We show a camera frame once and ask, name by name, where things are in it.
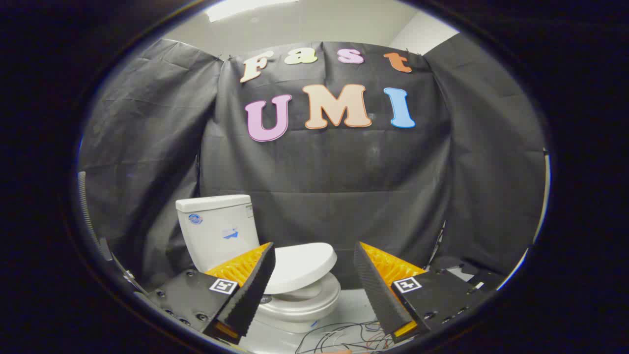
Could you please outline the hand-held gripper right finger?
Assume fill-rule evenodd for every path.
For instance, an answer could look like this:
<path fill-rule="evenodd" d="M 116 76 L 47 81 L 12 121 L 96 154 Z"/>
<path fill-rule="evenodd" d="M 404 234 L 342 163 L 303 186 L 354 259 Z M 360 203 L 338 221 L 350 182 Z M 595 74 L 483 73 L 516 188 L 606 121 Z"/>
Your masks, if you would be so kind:
<path fill-rule="evenodd" d="M 427 271 L 360 241 L 353 265 L 380 327 L 395 343 L 469 317 L 497 286 L 481 274 L 466 281 L 447 269 Z"/>

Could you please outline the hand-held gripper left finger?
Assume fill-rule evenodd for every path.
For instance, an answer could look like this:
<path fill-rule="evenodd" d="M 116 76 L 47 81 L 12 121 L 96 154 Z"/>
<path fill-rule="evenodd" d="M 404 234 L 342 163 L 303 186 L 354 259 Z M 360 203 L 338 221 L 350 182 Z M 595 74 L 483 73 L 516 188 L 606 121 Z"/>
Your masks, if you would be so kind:
<path fill-rule="evenodd" d="M 275 266 L 275 245 L 268 242 L 209 271 L 182 271 L 147 298 L 183 325 L 237 345 L 249 331 Z"/>

